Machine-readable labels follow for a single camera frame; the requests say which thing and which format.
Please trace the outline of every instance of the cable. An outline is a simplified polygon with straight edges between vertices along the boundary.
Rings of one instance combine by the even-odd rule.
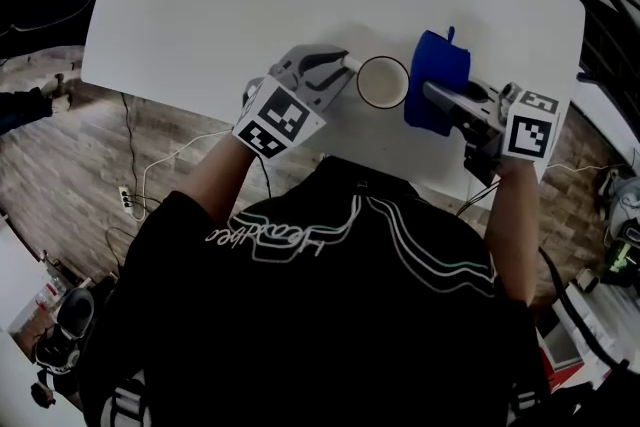
[[[622,196],[620,199],[618,199],[618,203],[620,203],[620,206],[622,207],[622,211],[627,216],[627,221],[630,221],[631,215],[629,215],[629,211],[625,207],[629,207],[633,210],[638,210],[638,205],[634,206],[631,203],[629,203],[629,198],[627,198],[626,196]]]
[[[131,203],[134,204],[134,205],[140,205],[142,208],[144,208],[146,210],[147,214],[150,214],[150,213],[153,212],[153,210],[149,210],[146,205],[143,205],[139,201],[132,201]]]
[[[162,201],[160,201],[159,199],[156,198],[152,198],[151,196],[143,196],[142,194],[130,194],[129,195],[130,198],[144,198],[144,199],[150,199],[151,201],[155,201],[158,205],[162,204]]]
[[[469,207],[475,205],[479,201],[482,201],[485,197],[487,197],[489,194],[495,191],[498,188],[499,184],[500,184],[500,180],[498,180],[496,183],[491,184],[486,189],[481,190],[478,194],[473,196],[471,199],[467,200],[467,202],[464,205],[462,205],[460,209],[456,212],[456,217],[460,217],[462,213],[465,210],[467,210]]]
[[[636,376],[636,377],[639,376],[640,374],[637,374],[627,368],[629,364],[628,361],[623,360],[622,362],[618,363],[607,353],[607,351],[605,351],[602,348],[602,345],[600,345],[600,342],[598,342],[594,334],[587,327],[584,320],[582,319],[580,314],[576,311],[575,307],[571,303],[571,300],[567,296],[567,292],[564,288],[564,285],[562,284],[562,279],[560,278],[560,273],[558,272],[558,269],[554,265],[553,261],[551,260],[551,258],[549,258],[549,255],[541,246],[538,247],[538,252],[542,255],[542,258],[544,258],[544,261],[547,263],[547,266],[549,267],[549,272],[551,273],[551,280],[553,281],[553,285],[555,286],[556,292],[558,294],[558,299],[560,299],[560,302],[564,306],[564,309],[567,312],[567,315],[569,315],[569,318],[573,321],[573,323],[576,325],[576,327],[580,331],[580,334],[582,335],[582,337],[584,338],[584,341],[589,346],[589,349],[591,349],[591,351],[603,363],[605,363],[608,367],[610,367],[611,370],[628,372],[632,376]]]
[[[138,192],[138,175],[136,174],[136,153],[133,151],[133,131],[131,130],[131,125],[129,124],[129,106],[127,105],[127,99],[124,96],[124,93],[120,93],[122,97],[122,103],[124,104],[124,108],[126,112],[126,123],[127,130],[129,131],[129,149],[131,150],[131,172],[133,173],[133,179],[135,181],[134,191]]]
[[[260,165],[262,166],[262,172],[264,173],[264,177],[267,181],[267,191],[269,192],[269,199],[271,199],[271,184],[269,183],[269,175],[267,174],[267,170],[264,167],[264,162],[262,161],[262,157],[258,155],[258,160],[260,161]]]
[[[158,160],[157,162],[154,162],[153,164],[148,165],[145,170],[144,173],[142,173],[142,194],[140,195],[140,197],[142,198],[142,206],[145,208],[145,211],[142,212],[142,217],[138,218],[136,217],[134,214],[129,214],[133,219],[135,219],[138,222],[142,222],[144,221],[145,217],[146,217],[146,207],[147,207],[147,198],[145,195],[145,189],[146,189],[146,184],[147,184],[147,172],[149,171],[149,169],[151,169],[153,166],[157,166],[158,164],[162,164],[163,162],[166,162],[169,159],[172,159],[173,157],[175,157],[178,153],[180,153],[182,150],[184,150],[185,148],[188,148],[189,146],[191,146],[193,143],[195,143],[196,141],[200,140],[200,139],[204,139],[205,137],[213,137],[216,135],[222,135],[222,134],[226,134],[227,132],[231,132],[231,128],[227,129],[227,130],[222,130],[220,132],[215,132],[213,134],[204,134],[204,135],[199,135],[198,137],[192,139],[191,141],[189,141],[187,144],[185,144],[184,146],[182,146],[181,148],[178,148],[176,151],[174,151],[171,155],[169,155],[168,157],[165,157],[163,159]],[[136,188],[135,188],[135,195],[138,195],[138,183],[136,181]]]
[[[571,169],[568,166],[565,166],[564,164],[553,164],[551,166],[548,166],[547,169],[552,169],[554,167],[561,167],[563,169],[566,169],[567,171],[571,171],[572,173],[580,173],[581,171],[585,171],[587,169],[597,169],[598,171],[602,170],[602,169],[609,169],[612,167],[620,167],[620,166],[626,166],[627,164],[613,164],[612,166],[603,166],[603,167],[597,167],[597,166],[585,166],[585,167],[581,167],[579,169]]]
[[[109,241],[109,232],[111,230],[117,230],[121,233],[124,233],[125,235],[128,235],[132,239],[135,239],[136,237],[135,235],[131,235],[131,233],[129,233],[128,231],[125,231],[122,228],[118,228],[117,226],[110,226],[104,231],[104,240],[107,242],[107,247],[111,251],[111,254],[113,255],[113,257],[116,259],[116,262],[118,263],[118,269],[120,269],[120,267],[122,267],[122,264],[120,263],[120,259],[116,255],[116,252],[113,250],[113,246],[111,245],[111,242]]]

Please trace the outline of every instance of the white mug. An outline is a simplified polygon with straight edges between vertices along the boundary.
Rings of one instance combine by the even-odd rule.
[[[380,55],[360,63],[347,55],[342,65],[356,72],[358,92],[373,107],[392,109],[409,93],[409,72],[393,57]]]

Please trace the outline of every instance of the black cable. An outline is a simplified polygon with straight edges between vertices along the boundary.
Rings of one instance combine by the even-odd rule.
[[[267,181],[267,191],[269,192],[269,199],[271,199],[271,183],[269,182],[269,175],[267,174],[267,170],[264,167],[264,162],[262,161],[262,157],[258,155],[258,160],[260,161],[260,165],[262,166],[262,172],[264,173],[264,178]]]
[[[151,201],[155,201],[158,205],[162,204],[162,201],[156,198],[152,198],[151,196],[143,196],[142,194],[129,194],[130,198],[142,198],[142,199],[150,199]]]
[[[136,174],[136,153],[133,151],[133,132],[131,131],[131,125],[129,124],[129,106],[127,105],[127,99],[124,96],[124,93],[120,93],[122,97],[122,103],[124,104],[124,108],[126,112],[126,123],[127,130],[129,131],[129,149],[131,150],[131,172],[133,173],[133,179],[135,181],[135,188],[133,189],[135,193],[138,193],[138,175]]]
[[[560,302],[562,303],[562,306],[564,306],[564,309],[567,312],[567,315],[569,315],[573,323],[576,325],[576,327],[580,331],[580,334],[582,335],[582,337],[584,338],[584,341],[589,346],[589,349],[591,349],[591,351],[603,363],[605,363],[608,367],[610,367],[611,370],[624,371],[624,372],[630,373],[633,376],[638,376],[639,374],[636,374],[635,372],[627,368],[629,364],[628,361],[623,360],[622,362],[618,363],[607,353],[607,351],[605,351],[602,348],[602,345],[600,345],[600,342],[598,342],[594,334],[587,327],[584,320],[582,319],[580,314],[576,311],[575,307],[571,303],[571,300],[567,296],[567,292],[565,291],[564,285],[562,284],[562,279],[560,278],[560,273],[558,272],[558,269],[554,265],[553,261],[551,260],[551,258],[549,258],[549,255],[541,246],[538,247],[538,251],[542,255],[542,258],[544,258],[544,261],[547,263],[547,266],[549,267],[549,272],[551,273],[551,280],[553,281],[553,285],[555,286],[556,292],[558,294],[558,299],[560,299]]]
[[[140,205],[147,211],[147,214],[153,213],[153,210],[149,210],[146,206],[144,206],[144,203],[140,203],[139,201],[132,201],[131,203],[133,203],[134,205]]]
[[[104,231],[104,240],[107,242],[107,247],[111,251],[111,254],[113,255],[113,257],[116,259],[116,262],[118,263],[118,269],[120,269],[122,267],[122,264],[120,263],[120,259],[116,255],[116,252],[113,250],[113,246],[111,245],[111,241],[109,240],[109,232],[111,230],[117,230],[117,231],[119,231],[121,233],[124,233],[125,235],[128,235],[132,239],[135,239],[136,237],[135,237],[135,235],[131,235],[131,233],[129,233],[128,231],[125,231],[122,228],[118,228],[117,226],[110,226],[109,228],[107,228]]]
[[[460,217],[463,214],[463,212],[467,210],[469,207],[475,205],[479,201],[482,201],[484,198],[486,198],[489,194],[491,194],[493,191],[495,191],[498,188],[499,184],[500,184],[500,180],[498,180],[496,183],[491,184],[486,189],[482,189],[478,194],[468,199],[467,202],[460,207],[458,212],[456,212],[456,217]]]

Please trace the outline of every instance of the black shirt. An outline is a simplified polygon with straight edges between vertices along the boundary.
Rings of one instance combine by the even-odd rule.
[[[89,425],[140,368],[154,425],[504,425],[523,359],[539,377],[527,309],[478,234],[406,182],[327,159],[224,226],[172,193],[131,245],[80,393]]]

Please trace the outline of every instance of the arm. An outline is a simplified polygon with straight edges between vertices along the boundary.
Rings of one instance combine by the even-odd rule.
[[[254,158],[255,153],[233,135],[227,134],[178,190],[199,203],[216,224],[224,224]]]
[[[531,162],[510,159],[485,233],[485,242],[507,295],[531,304],[538,277],[538,180]]]

